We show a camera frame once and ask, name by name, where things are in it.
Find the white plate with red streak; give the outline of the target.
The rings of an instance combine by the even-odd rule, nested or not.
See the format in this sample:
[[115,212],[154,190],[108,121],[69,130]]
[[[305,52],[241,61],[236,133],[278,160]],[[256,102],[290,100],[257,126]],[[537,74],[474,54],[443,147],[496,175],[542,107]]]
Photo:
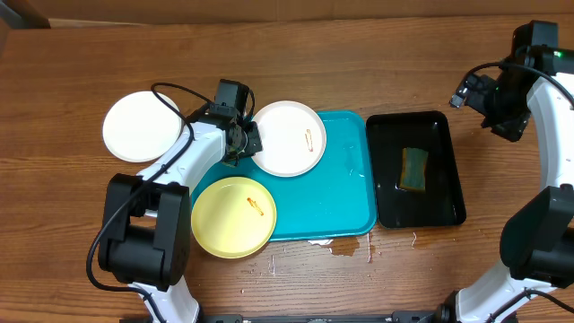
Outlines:
[[303,103],[280,100],[254,116],[262,151],[252,160],[277,177],[296,177],[313,169],[326,150],[326,128],[319,115]]

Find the white plate with faint stain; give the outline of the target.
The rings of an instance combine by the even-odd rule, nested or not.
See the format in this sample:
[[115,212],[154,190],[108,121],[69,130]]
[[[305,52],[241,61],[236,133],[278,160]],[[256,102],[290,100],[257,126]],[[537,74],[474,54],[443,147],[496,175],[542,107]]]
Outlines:
[[108,150],[126,162],[161,157],[180,136],[183,121],[151,91],[128,94],[108,111],[102,138]]

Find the green yellow sponge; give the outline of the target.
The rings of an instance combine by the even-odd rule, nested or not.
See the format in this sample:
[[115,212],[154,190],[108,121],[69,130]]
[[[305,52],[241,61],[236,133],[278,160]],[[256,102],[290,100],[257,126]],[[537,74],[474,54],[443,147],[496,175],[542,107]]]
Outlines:
[[402,169],[398,186],[413,192],[426,191],[426,164],[429,153],[420,148],[405,147],[402,150]]

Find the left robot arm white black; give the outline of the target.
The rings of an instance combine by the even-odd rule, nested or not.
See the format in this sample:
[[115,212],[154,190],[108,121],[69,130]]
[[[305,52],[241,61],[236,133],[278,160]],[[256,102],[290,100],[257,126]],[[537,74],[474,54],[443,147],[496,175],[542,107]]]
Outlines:
[[198,320],[201,309],[184,277],[191,195],[214,164],[236,166],[261,151],[254,108],[251,89],[222,79],[213,99],[181,119],[179,139],[158,161],[110,180],[102,226],[86,258],[93,286],[138,294],[150,322]]

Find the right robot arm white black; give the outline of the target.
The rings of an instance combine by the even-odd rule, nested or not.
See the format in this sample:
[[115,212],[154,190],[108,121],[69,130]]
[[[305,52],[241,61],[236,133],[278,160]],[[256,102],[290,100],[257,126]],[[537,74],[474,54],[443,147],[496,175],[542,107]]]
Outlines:
[[452,292],[426,322],[514,322],[517,310],[573,283],[573,53],[560,48],[555,22],[531,21],[513,32],[497,78],[462,78],[449,104],[483,115],[482,126],[510,142],[535,122],[539,193],[505,224],[498,262],[474,284]]

